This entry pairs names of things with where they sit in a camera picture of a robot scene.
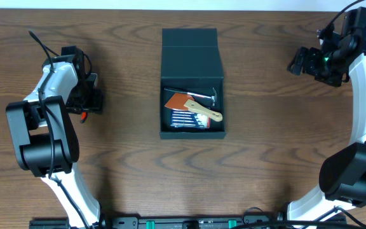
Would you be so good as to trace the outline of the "red handled pliers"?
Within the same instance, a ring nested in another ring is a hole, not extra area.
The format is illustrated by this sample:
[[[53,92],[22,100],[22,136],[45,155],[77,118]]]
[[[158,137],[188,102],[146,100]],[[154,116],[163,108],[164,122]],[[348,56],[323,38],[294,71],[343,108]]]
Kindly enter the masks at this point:
[[[87,112],[82,112],[81,113],[80,123],[84,123],[86,121],[87,117],[88,117],[88,113]]]

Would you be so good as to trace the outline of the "screwdriver set blister pack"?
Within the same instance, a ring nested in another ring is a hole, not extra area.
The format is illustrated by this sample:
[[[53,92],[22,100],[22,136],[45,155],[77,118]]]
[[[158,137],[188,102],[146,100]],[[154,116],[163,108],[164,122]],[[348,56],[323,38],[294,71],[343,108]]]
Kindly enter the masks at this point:
[[[172,111],[171,127],[175,128],[210,128],[210,118],[203,114],[189,111]]]

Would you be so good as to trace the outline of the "orange scraper wooden handle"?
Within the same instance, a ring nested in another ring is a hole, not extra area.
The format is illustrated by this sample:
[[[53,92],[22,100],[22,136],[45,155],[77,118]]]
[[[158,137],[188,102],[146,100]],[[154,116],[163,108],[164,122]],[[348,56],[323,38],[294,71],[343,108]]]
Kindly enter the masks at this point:
[[[165,104],[165,107],[176,111],[190,111],[192,113],[205,115],[217,122],[223,120],[223,115],[221,113],[202,106],[187,94],[174,93]]]

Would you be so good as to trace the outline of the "black gift box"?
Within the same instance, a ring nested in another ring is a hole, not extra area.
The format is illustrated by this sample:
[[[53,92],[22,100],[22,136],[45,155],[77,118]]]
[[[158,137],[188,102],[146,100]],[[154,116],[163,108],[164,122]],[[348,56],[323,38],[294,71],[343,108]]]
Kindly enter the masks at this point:
[[[224,113],[224,70],[219,53],[216,29],[163,29],[161,52],[160,137],[162,139],[223,139],[224,121],[210,119],[210,128],[171,127],[172,109],[165,104],[176,88],[197,94],[213,95],[218,101],[212,106],[210,99],[191,97],[202,106]]]

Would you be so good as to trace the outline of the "black handled claw hammer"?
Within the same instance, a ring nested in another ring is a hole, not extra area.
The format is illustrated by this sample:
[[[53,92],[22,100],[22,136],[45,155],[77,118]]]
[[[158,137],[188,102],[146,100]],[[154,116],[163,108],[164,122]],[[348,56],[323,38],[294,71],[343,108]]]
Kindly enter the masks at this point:
[[[188,91],[179,90],[179,89],[176,89],[176,88],[164,88],[163,90],[169,91],[169,92],[174,92],[174,93],[192,95],[192,96],[200,97],[200,98],[204,98],[204,99],[210,99],[212,101],[212,106],[215,106],[215,104],[218,101],[218,95],[217,95],[217,91],[216,91],[215,88],[212,88],[213,95],[197,94],[197,93],[194,93],[194,92],[188,92]]]

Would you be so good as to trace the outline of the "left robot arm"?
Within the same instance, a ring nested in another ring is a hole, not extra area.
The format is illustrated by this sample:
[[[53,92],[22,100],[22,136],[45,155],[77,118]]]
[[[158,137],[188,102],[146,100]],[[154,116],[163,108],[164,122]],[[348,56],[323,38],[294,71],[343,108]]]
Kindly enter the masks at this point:
[[[79,141],[69,117],[102,112],[98,76],[85,69],[89,57],[76,47],[48,59],[35,89],[6,107],[17,163],[46,183],[68,216],[67,228],[104,228],[99,202],[79,170]]]

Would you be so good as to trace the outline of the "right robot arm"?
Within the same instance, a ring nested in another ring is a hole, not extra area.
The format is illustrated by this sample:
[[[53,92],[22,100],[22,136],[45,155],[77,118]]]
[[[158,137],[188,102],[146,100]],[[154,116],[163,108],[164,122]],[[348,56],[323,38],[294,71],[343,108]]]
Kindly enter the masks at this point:
[[[299,48],[287,67],[332,87],[351,83],[353,90],[349,144],[324,161],[311,191],[287,205],[280,219],[289,228],[335,228],[336,214],[366,206],[366,8],[354,2],[340,16],[341,32],[328,23],[317,32],[320,47]]]

